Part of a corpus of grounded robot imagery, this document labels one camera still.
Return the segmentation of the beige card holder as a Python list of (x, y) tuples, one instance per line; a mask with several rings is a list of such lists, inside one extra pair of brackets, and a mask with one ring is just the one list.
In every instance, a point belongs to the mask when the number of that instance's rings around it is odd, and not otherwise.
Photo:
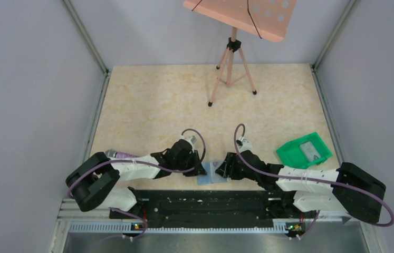
[(203, 166), (206, 175), (197, 176), (197, 184), (199, 186), (228, 182), (228, 178), (223, 178), (222, 176), (215, 173), (216, 169), (223, 165), (222, 161), (203, 162), (201, 165)]

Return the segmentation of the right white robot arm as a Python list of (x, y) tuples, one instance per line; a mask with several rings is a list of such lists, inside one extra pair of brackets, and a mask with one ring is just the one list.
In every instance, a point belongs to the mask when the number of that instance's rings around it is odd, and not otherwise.
[(338, 211), (366, 222), (380, 220), (386, 185), (350, 162), (337, 169), (297, 169), (265, 163), (250, 150), (229, 152), (216, 174), (232, 180), (250, 179), (267, 191), (281, 191), (282, 209), (289, 217), (301, 212)]

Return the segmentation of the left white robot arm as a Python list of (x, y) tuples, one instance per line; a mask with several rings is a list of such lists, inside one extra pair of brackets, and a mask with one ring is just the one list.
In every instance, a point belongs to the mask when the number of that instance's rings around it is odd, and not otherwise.
[(117, 208), (128, 217), (142, 212), (142, 203), (134, 189), (118, 188), (120, 182), (160, 179), (173, 173), (186, 177), (205, 175), (194, 142), (181, 138), (171, 148), (143, 157), (123, 158), (97, 152), (75, 169), (65, 180), (68, 193), (82, 212), (96, 208)]

